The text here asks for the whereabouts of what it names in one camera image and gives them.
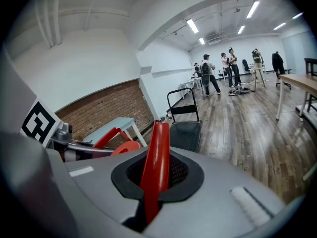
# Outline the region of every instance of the black pants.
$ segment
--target black pants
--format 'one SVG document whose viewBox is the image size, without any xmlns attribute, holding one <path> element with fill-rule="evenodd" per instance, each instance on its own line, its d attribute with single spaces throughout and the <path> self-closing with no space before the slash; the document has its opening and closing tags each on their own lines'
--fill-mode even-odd
<svg viewBox="0 0 317 238">
<path fill-rule="evenodd" d="M 232 72 L 231 72 L 231 69 L 230 69 L 230 67 L 228 67 L 228 68 L 225 68 L 225 70 L 226 70 L 226 72 L 228 74 L 229 87 L 231 87 L 232 86 Z"/>
<path fill-rule="evenodd" d="M 239 73 L 238 65 L 233 64 L 232 65 L 232 70 L 233 70 L 233 73 L 234 73 L 234 85 L 237 86 L 238 84 L 241 84 L 241 79 L 240 79 L 240 73 Z"/>
<path fill-rule="evenodd" d="M 197 77 L 202 77 L 202 74 L 197 72 Z"/>
<path fill-rule="evenodd" d="M 210 81 L 212 82 L 217 93 L 220 93 L 220 89 L 218 87 L 218 84 L 217 84 L 217 81 L 216 81 L 216 78 L 214 77 L 214 75 L 209 75 L 209 77 L 210 77 Z M 206 94 L 209 95 L 209 86 L 206 86 L 205 89 L 206 89 Z"/>
</svg>

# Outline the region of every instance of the ceiling light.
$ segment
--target ceiling light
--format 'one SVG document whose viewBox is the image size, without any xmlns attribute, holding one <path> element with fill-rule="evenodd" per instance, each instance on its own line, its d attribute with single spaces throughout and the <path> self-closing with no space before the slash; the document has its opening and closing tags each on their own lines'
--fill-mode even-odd
<svg viewBox="0 0 317 238">
<path fill-rule="evenodd" d="M 273 30 L 277 30 L 278 28 L 281 28 L 283 25 L 286 25 L 286 23 L 282 23 L 279 26 L 275 27 Z"/>
<path fill-rule="evenodd" d="M 299 16 L 302 16 L 302 15 L 303 15 L 303 12 L 298 13 L 297 15 L 295 15 L 295 16 L 293 17 L 293 19 L 298 18 Z"/>
<path fill-rule="evenodd" d="M 254 1 L 253 5 L 252 5 L 252 7 L 251 7 L 251 9 L 249 11 L 249 14 L 248 14 L 247 18 L 251 18 L 252 14 L 256 10 L 256 8 L 258 7 L 259 3 L 260 3 L 259 1 Z"/>
<path fill-rule="evenodd" d="M 192 30 L 194 31 L 194 34 L 198 33 L 198 29 L 192 19 L 188 19 L 186 22 L 192 28 Z"/>
<path fill-rule="evenodd" d="M 245 27 L 246 27 L 246 26 L 241 26 L 241 27 L 240 27 L 240 30 L 239 30 L 239 32 L 238 32 L 238 34 L 241 34 L 242 31 L 243 31 L 243 29 L 244 29 Z"/>
<path fill-rule="evenodd" d="M 205 41 L 204 41 L 203 38 L 200 38 L 199 41 L 200 41 L 200 43 L 201 43 L 202 45 L 205 44 Z"/>
</svg>

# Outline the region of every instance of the wooden floor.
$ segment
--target wooden floor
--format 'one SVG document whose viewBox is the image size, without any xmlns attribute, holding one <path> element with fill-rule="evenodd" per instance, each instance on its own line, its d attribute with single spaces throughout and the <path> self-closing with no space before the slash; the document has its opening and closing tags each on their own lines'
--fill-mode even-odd
<svg viewBox="0 0 317 238">
<path fill-rule="evenodd" d="M 285 87 L 282 114 L 279 121 L 275 119 L 280 87 L 275 86 L 272 72 L 266 79 L 266 90 L 257 84 L 256 92 L 240 96 L 228 96 L 229 88 L 223 80 L 218 81 L 221 95 L 211 84 L 209 97 L 202 97 L 195 89 L 199 118 L 203 121 L 199 153 L 231 162 L 289 203 L 308 187 L 302 177 L 317 161 L 317 135 L 295 112 L 304 96 L 295 86 L 292 90 Z M 250 82 L 249 76 L 241 76 L 241 80 Z M 192 98 L 186 95 L 176 106 L 190 103 Z M 195 117 L 196 114 L 183 114 L 175 119 Z"/>
</svg>

